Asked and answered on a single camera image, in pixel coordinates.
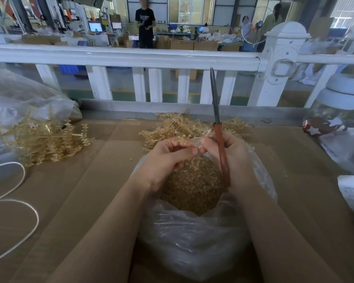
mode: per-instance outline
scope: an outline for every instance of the computer monitor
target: computer monitor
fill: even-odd
[[[89,29],[92,33],[95,33],[96,30],[97,30],[97,32],[102,33],[101,23],[88,22],[88,24],[89,24]]]
[[[113,24],[113,28],[122,29],[122,24],[121,23],[112,23],[112,24]]]

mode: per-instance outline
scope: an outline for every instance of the left hand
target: left hand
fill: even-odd
[[[133,177],[149,188],[150,192],[156,192],[171,172],[183,167],[183,161],[205,152],[203,149],[202,147],[200,151],[191,142],[178,137],[160,141],[148,153],[145,162]]]

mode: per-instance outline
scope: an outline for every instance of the white fence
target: white fence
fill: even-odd
[[[354,56],[299,55],[310,37],[296,22],[282,23],[267,34],[262,53],[147,50],[99,47],[64,47],[0,44],[0,62],[35,64],[45,85],[61,91],[52,64],[85,65],[95,99],[113,100],[106,66],[132,67],[136,101],[146,101],[143,68],[149,69],[151,102],[163,102],[161,69],[179,69],[178,103],[187,103],[189,70],[203,70],[200,104],[211,104],[209,70],[226,71],[220,105],[229,105],[238,71],[256,72],[248,106],[277,106],[296,63],[326,64],[305,107],[340,64],[354,64]]]

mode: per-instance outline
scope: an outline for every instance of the person in black t-shirt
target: person in black t-shirt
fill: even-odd
[[[139,46],[141,49],[153,48],[153,27],[156,19],[153,11],[148,7],[148,0],[139,0],[142,5],[135,13],[136,26],[139,28]]]

